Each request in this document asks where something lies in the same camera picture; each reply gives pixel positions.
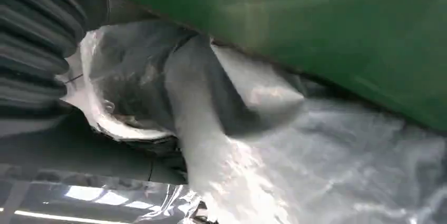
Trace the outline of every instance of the plastic sheet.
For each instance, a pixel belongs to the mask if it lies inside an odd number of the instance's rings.
[[[0,165],[4,224],[191,223],[199,203],[187,186]]]
[[[93,59],[118,49],[122,62],[162,75],[137,74],[123,82],[138,88],[114,94],[150,108],[159,95],[161,110],[138,111],[152,123],[136,116],[127,125],[180,139],[190,186],[220,223],[445,223],[446,137],[167,23],[111,26],[87,39]],[[120,39],[135,39],[132,53]],[[154,61],[160,47],[169,52]]]

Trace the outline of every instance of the green surface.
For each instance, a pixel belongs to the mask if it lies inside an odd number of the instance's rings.
[[[132,0],[447,131],[447,0]]]

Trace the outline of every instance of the black corrugated hose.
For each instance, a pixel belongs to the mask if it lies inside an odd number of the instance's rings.
[[[76,0],[1,1],[1,135],[50,127],[72,109],[55,75],[69,70],[64,58],[85,36],[86,13]]]

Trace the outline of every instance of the fluorescent light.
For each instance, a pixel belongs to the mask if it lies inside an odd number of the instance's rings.
[[[114,192],[108,192],[106,195],[102,196],[102,198],[95,201],[100,204],[110,204],[112,206],[118,206],[128,201],[128,198],[122,197]]]
[[[65,194],[67,197],[73,198],[73,199],[80,199],[80,200],[94,200],[99,195],[101,195],[103,189],[101,188],[92,188],[92,187],[83,187],[83,186],[71,186],[67,194]]]
[[[21,216],[34,217],[34,218],[51,219],[51,220],[66,220],[66,221],[93,223],[93,224],[129,224],[129,223],[125,223],[125,222],[93,220],[93,219],[84,219],[84,218],[58,216],[58,215],[46,215],[46,214],[37,213],[37,212],[15,211],[15,214],[21,215]]]
[[[126,204],[126,207],[133,207],[133,208],[140,208],[140,209],[146,209],[153,206],[153,204],[144,203],[141,201],[134,201],[130,204]]]

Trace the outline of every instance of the ceiling light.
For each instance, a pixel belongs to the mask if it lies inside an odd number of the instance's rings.
[[[94,200],[101,195],[103,189],[83,187],[83,186],[71,186],[69,191],[65,194],[67,197],[80,200]]]
[[[153,204],[144,203],[141,201],[134,201],[130,204],[126,204],[126,207],[133,207],[133,208],[140,208],[140,209],[146,209],[153,206]]]
[[[108,192],[106,195],[102,196],[102,198],[95,201],[100,204],[110,204],[112,206],[118,206],[128,201],[128,198],[122,197],[114,192]]]

